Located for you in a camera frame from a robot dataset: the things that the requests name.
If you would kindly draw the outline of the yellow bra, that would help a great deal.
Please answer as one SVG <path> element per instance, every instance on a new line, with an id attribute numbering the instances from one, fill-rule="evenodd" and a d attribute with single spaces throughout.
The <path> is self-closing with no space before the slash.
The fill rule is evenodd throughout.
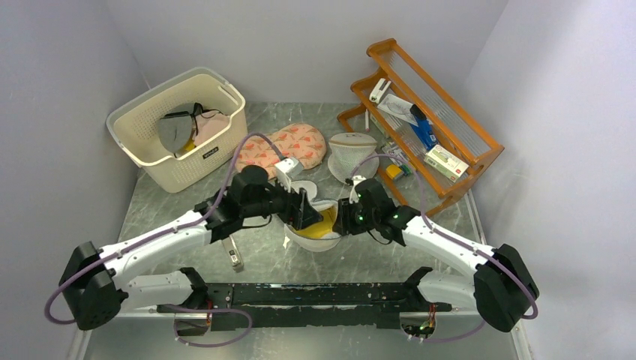
<path id="1" fill-rule="evenodd" d="M 292 229 L 292 231 L 305 239 L 312 240 L 325 240 L 325 239 L 339 239 L 341 234 L 334 230 L 334 225 L 337 220 L 338 212 L 335 207 L 322 210 L 320 212 L 322 220 L 318 223 L 310 225 L 305 229 Z"/>

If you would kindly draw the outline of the white cylindrical mesh laundry bag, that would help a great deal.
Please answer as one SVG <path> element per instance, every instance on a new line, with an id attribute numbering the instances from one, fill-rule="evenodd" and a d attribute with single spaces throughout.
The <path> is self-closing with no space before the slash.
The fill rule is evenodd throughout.
<path id="1" fill-rule="evenodd" d="M 335 207 L 338 212 L 338 201 L 336 199 L 318 199 L 317 198 L 317 184 L 312 181 L 294 181 L 292 184 L 292 188 L 296 191 L 301 189 L 305 189 L 309 197 L 313 200 L 313 206 L 316 210 L 322 211 L 325 209 L 330 209 L 331 207 Z M 325 239 L 325 240 L 312 240 L 309 238 L 302 238 L 296 235 L 292 229 L 293 227 L 284 224 L 284 234 L 286 236 L 286 240 L 294 241 L 296 244 L 304 248 L 305 250 L 312 252 L 324 252 L 331 250 L 334 248 L 342 239 L 342 235 L 340 238 L 336 239 Z"/>

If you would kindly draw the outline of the grey black bra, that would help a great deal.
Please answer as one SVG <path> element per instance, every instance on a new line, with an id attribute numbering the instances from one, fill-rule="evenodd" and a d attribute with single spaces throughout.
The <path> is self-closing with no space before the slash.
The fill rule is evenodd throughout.
<path id="1" fill-rule="evenodd" d="M 187 154 L 181 152 L 181 149 L 189 141 L 194 141 L 195 117 L 209 110 L 221 112 L 219 109 L 207 109 L 201 103 L 189 103 L 179 107 L 175 112 L 164 115 L 157 122 L 157 134 L 161 145 L 176 158 Z"/>

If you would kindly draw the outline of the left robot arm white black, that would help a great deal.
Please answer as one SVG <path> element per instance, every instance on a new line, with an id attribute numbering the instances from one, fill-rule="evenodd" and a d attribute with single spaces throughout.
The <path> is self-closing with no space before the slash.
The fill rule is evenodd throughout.
<path id="1" fill-rule="evenodd" d="M 208 287 L 196 270 L 167 275 L 147 275 L 146 270 L 182 251 L 228 239 L 255 217 L 277 217 L 294 230 L 323 220 L 308 191 L 295 189 L 286 170 L 271 183 L 262 167 L 247 166 L 227 177 L 213 197 L 157 229 L 103 247 L 90 241 L 75 247 L 58 289 L 47 300 L 45 316 L 63 324 L 51 312 L 57 296 L 63 296 L 72 315 L 69 322 L 80 330 L 96 329 L 120 311 L 152 305 L 199 311 L 208 300 Z"/>

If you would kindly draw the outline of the white mesh bag beige rim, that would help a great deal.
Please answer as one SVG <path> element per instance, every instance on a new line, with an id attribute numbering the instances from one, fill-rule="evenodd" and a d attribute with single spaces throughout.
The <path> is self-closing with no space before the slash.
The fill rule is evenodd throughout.
<path id="1" fill-rule="evenodd" d="M 330 138 L 328 169 L 342 183 L 365 158 L 376 153 L 377 141 L 365 133 L 339 133 Z"/>

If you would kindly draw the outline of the pink floral mesh laundry bag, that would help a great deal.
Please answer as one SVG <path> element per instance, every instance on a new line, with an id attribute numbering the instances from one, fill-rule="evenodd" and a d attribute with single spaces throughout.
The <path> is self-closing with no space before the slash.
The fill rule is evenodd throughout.
<path id="1" fill-rule="evenodd" d="M 309 124 L 290 124 L 268 135 L 272 143 L 286 158 L 296 158 L 305 170 L 320 165 L 326 155 L 326 141 L 320 131 Z M 279 157 L 261 137 L 252 136 L 241 148 L 235 169 L 241 172 L 248 165 L 265 169 L 268 179 L 275 177 L 275 164 Z"/>

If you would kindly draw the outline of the cream plastic laundry basket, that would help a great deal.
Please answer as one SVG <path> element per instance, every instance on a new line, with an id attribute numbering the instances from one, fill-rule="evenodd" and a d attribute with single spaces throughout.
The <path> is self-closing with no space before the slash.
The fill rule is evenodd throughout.
<path id="1" fill-rule="evenodd" d="M 202 104 L 229 118 L 219 133 L 184 154 L 166 150 L 157 123 L 188 104 Z M 106 127 L 119 148 L 165 191 L 177 193 L 225 164 L 248 133 L 245 98 L 207 67 L 179 74 L 111 112 Z"/>

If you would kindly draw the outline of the pack of coloured markers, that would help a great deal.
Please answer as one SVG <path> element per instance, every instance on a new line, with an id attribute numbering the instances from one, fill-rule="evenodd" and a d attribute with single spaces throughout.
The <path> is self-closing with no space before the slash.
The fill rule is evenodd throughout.
<path id="1" fill-rule="evenodd" d="M 391 162 L 398 166 L 405 176 L 411 176 L 413 174 L 413 165 L 396 142 L 392 140 L 384 142 L 381 146 L 381 150 L 385 154 L 391 155 Z"/>

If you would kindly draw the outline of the white green box on rack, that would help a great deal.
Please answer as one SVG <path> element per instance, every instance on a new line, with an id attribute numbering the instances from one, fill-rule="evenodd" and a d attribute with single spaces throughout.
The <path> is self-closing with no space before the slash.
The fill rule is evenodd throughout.
<path id="1" fill-rule="evenodd" d="M 467 163 L 441 145 L 435 145 L 425 154 L 424 159 L 427 164 L 452 182 L 456 182 L 469 168 Z"/>

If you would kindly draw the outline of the silver black stapler on table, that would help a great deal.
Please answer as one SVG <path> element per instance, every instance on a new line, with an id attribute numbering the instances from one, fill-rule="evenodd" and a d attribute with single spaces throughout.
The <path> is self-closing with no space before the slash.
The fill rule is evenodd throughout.
<path id="1" fill-rule="evenodd" d="M 239 249 L 236 246 L 234 238 L 229 235 L 221 243 L 226 255 L 229 257 L 232 269 L 235 272 L 242 272 L 244 269 L 244 262 L 242 260 L 242 255 L 240 254 Z"/>

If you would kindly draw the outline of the white pen by rack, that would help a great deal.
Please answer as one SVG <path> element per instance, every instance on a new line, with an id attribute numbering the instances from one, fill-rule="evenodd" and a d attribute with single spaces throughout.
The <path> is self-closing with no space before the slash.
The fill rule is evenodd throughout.
<path id="1" fill-rule="evenodd" d="M 370 113 L 368 110 L 364 112 L 364 130 L 365 132 L 370 132 Z"/>

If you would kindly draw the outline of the white stapler on rack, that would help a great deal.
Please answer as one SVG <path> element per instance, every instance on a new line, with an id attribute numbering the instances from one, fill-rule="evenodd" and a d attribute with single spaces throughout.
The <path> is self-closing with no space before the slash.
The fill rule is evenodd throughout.
<path id="1" fill-rule="evenodd" d="M 374 104 L 379 104 L 385 93 L 390 89 L 392 84 L 391 80 L 386 78 L 379 78 L 376 85 L 373 87 L 369 94 L 369 100 Z"/>

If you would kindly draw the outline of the pink cloth in basket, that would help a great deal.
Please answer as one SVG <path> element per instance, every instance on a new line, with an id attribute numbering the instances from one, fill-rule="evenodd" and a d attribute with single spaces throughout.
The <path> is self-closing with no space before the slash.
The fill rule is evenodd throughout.
<path id="1" fill-rule="evenodd" d="M 195 117 L 196 127 L 193 136 L 195 146 L 201 146 L 223 131 L 230 123 L 230 118 L 217 110 L 209 110 Z"/>

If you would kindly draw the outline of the yellow item in basket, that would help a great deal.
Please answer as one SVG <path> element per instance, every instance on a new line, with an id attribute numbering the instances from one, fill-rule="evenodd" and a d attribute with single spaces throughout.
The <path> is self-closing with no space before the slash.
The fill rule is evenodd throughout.
<path id="1" fill-rule="evenodd" d="M 194 144 L 194 142 L 193 141 L 189 141 L 181 149 L 181 152 L 187 153 L 187 152 L 190 152 L 190 151 L 194 150 L 195 148 L 196 148 L 196 145 Z"/>

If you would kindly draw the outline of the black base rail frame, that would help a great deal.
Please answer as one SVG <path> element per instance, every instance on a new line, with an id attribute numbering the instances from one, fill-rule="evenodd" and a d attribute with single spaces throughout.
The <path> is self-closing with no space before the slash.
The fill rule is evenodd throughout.
<path id="1" fill-rule="evenodd" d="M 510 331 L 529 308 L 511 280 L 494 274 L 475 282 L 422 267 L 402 283 L 207 283 L 192 268 L 144 275 L 117 288 L 106 272 L 63 292 L 82 330 L 121 311 L 155 307 L 162 314 L 212 312 L 210 331 L 242 327 L 368 326 L 396 329 L 402 313 L 449 312 L 468 304 L 493 328 Z"/>

